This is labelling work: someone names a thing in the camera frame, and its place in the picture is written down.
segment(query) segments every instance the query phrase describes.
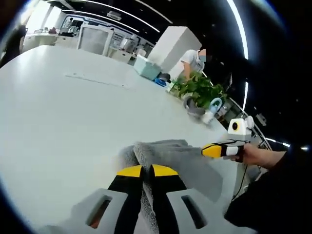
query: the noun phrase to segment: face mask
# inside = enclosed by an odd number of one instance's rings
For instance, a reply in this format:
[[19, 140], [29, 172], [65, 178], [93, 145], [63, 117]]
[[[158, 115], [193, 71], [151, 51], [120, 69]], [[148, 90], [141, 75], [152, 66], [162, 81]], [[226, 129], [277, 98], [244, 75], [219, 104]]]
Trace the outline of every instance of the face mask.
[[206, 56], [205, 55], [200, 55], [199, 59], [203, 62], [206, 62]]

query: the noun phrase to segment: gray cloth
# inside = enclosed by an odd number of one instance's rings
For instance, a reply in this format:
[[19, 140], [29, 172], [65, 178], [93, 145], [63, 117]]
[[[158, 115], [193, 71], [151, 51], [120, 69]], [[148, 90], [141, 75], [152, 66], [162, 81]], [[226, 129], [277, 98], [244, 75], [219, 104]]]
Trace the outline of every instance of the gray cloth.
[[[144, 170], [148, 171], [151, 164], [168, 166], [178, 172], [187, 188], [197, 189], [213, 202], [217, 202], [221, 196], [223, 178], [210, 165], [213, 159], [203, 157], [201, 148], [192, 147], [185, 140], [138, 142], [123, 149], [118, 155], [118, 159], [119, 169], [142, 165]], [[152, 204], [151, 187], [148, 178], [145, 178], [141, 215], [151, 233], [157, 234], [158, 226]]]

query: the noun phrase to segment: table surface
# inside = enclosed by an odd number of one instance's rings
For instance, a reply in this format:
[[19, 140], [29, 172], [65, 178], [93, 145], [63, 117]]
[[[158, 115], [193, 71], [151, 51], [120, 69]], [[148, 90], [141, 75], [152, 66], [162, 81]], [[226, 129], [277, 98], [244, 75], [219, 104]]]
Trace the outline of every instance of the table surface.
[[180, 101], [132, 66], [40, 46], [0, 69], [0, 178], [33, 228], [69, 217], [114, 179], [114, 156], [136, 141], [185, 139], [201, 147], [226, 130], [193, 122]]

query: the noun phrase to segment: plant pot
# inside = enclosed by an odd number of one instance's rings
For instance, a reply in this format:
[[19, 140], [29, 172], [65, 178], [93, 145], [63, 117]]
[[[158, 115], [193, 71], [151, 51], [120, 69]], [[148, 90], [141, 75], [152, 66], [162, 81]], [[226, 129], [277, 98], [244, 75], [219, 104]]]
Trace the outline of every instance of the plant pot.
[[187, 110], [187, 113], [195, 118], [201, 118], [206, 113], [204, 108], [196, 106], [191, 96], [185, 97], [183, 101], [183, 106]]

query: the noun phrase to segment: green leaves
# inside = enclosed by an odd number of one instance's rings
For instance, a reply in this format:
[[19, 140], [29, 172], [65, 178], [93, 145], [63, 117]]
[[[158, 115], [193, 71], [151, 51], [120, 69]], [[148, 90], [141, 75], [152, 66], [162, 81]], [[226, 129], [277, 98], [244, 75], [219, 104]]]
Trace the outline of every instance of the green leaves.
[[190, 77], [191, 79], [187, 82], [184, 82], [185, 77], [177, 79], [176, 86], [179, 90], [179, 97], [190, 93], [196, 105], [204, 109], [208, 109], [214, 98], [221, 98], [223, 102], [226, 100], [227, 94], [224, 93], [220, 84], [212, 86], [210, 79], [199, 72], [191, 72]]

